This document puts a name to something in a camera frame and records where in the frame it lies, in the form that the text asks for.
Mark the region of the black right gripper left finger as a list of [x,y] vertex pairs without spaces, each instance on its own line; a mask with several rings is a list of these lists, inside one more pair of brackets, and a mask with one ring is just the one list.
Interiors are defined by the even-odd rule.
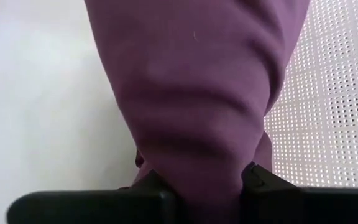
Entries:
[[186,224],[180,199],[154,171],[116,190],[32,192],[16,199],[7,224]]

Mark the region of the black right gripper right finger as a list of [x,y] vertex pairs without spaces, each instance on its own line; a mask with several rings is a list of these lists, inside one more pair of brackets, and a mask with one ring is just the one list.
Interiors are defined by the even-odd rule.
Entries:
[[242,172],[240,224],[358,224],[358,189],[297,187],[252,162]]

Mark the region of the purple cloth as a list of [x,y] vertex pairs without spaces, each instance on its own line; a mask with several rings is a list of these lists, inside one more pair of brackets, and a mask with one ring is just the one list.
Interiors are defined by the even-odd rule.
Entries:
[[310,0],[85,0],[134,138],[194,224],[237,224],[242,171],[270,169],[264,117],[280,94]]

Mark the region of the white plastic bin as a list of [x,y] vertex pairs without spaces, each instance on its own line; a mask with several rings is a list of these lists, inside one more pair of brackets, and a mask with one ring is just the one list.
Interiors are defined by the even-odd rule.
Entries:
[[[358,187],[358,0],[311,0],[265,128],[280,177]],[[30,192],[130,185],[134,159],[83,0],[0,0],[0,224]]]

